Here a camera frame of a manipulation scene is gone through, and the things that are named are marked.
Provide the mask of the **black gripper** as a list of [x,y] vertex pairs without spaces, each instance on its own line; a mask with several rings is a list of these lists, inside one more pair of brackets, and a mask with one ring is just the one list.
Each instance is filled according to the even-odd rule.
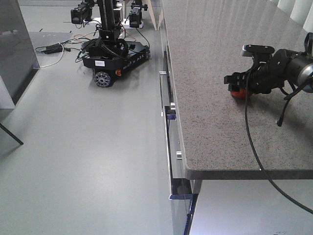
[[287,49],[278,50],[273,56],[268,53],[253,53],[253,66],[248,72],[234,72],[224,77],[224,84],[228,85],[230,92],[245,91],[237,85],[247,85],[246,88],[254,94],[269,94],[272,89],[284,86],[283,73],[290,61]]

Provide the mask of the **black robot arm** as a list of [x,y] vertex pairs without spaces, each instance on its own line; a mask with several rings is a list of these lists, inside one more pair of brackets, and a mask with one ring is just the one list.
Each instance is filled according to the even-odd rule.
[[313,34],[304,40],[304,51],[274,50],[270,46],[244,45],[242,56],[251,57],[252,67],[245,72],[235,72],[224,77],[231,92],[248,89],[252,94],[269,94],[283,88],[289,81],[301,90],[313,92]]

